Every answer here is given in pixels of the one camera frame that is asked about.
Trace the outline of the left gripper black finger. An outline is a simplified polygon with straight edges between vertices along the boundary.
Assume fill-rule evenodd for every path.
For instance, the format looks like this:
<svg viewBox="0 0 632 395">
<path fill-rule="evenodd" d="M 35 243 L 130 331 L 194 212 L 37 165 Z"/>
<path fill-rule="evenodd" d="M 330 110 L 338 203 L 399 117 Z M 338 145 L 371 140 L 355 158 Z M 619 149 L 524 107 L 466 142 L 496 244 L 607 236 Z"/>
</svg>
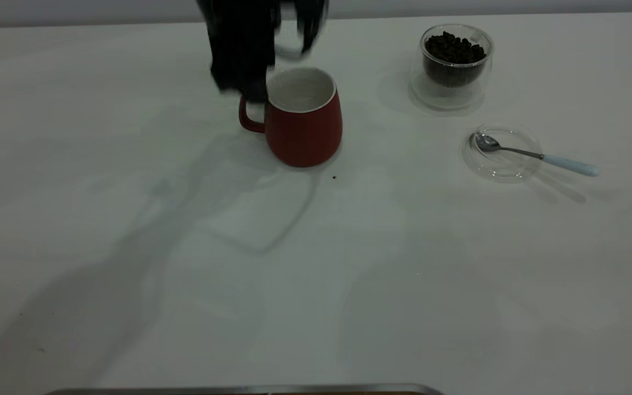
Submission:
<svg viewBox="0 0 632 395">
<path fill-rule="evenodd" d="M 319 32 L 323 27 L 325 20 L 327 18 L 326 14 L 298 14 L 297 15 L 297 28 L 299 33 L 303 38 L 301 54 L 309 53 L 316 40 L 319 37 Z"/>
<path fill-rule="evenodd" d="M 211 77 L 221 93 L 266 103 L 267 72 L 274 66 L 273 33 L 213 33 Z"/>
</svg>

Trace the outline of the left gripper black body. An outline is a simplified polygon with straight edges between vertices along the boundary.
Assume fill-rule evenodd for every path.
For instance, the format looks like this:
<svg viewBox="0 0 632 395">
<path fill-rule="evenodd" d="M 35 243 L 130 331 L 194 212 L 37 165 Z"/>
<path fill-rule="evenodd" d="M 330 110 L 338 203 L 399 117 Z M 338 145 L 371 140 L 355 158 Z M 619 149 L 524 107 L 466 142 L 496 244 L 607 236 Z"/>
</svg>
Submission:
<svg viewBox="0 0 632 395">
<path fill-rule="evenodd" d="M 270 20 L 274 28 L 281 25 L 281 10 L 291 8 L 298 14 L 327 14 L 329 1 L 197 1 L 204 19 L 218 25 L 223 21 Z"/>
</svg>

